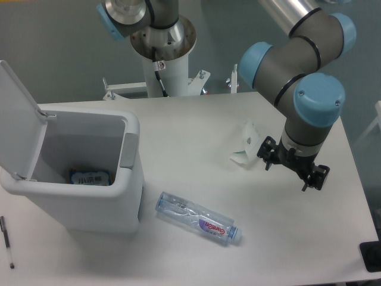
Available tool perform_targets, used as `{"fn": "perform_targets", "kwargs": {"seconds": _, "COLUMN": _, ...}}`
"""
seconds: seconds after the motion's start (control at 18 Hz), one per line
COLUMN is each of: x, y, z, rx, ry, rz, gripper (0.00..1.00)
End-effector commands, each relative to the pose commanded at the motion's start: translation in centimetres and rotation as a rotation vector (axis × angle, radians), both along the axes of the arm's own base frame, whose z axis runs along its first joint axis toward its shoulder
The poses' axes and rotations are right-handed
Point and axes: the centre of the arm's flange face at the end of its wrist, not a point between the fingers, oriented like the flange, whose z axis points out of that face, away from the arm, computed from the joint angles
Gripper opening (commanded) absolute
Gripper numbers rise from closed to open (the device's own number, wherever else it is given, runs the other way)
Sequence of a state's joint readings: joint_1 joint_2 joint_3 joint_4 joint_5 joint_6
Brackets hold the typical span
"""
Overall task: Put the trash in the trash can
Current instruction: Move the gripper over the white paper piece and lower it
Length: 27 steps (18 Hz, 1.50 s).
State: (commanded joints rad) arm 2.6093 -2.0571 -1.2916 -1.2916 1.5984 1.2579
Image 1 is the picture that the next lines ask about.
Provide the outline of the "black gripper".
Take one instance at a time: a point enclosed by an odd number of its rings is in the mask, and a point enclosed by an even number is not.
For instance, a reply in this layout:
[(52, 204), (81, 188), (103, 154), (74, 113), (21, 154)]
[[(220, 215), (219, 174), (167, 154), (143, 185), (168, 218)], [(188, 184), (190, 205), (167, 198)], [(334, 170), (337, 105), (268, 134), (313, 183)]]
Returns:
[(267, 136), (260, 145), (257, 157), (266, 164), (265, 170), (269, 170), (272, 164), (279, 164), (280, 161), (280, 164), (296, 172), (304, 181), (302, 191), (306, 191), (307, 188), (320, 191), (330, 172), (328, 166), (314, 165), (315, 154), (298, 156), (293, 148), (287, 150), (282, 141), (277, 146), (276, 141), (270, 136)]

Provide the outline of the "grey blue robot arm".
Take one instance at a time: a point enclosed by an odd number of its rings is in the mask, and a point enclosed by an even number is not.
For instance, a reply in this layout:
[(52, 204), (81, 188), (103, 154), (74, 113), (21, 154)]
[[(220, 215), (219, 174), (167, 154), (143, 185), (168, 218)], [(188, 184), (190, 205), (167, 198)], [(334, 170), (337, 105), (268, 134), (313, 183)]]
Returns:
[[(266, 137), (257, 155), (267, 166), (281, 164), (305, 187), (320, 190), (330, 169), (314, 160), (345, 102), (340, 81), (320, 69), (354, 46), (357, 31), (348, 16), (328, 15), (314, 1), (261, 5), (289, 41), (281, 48), (255, 43), (238, 64), (241, 78), (286, 119), (281, 139)], [(177, 1), (102, 1), (96, 10), (111, 37), (129, 38), (143, 58), (150, 97), (190, 94), (188, 53), (196, 33), (179, 14)]]

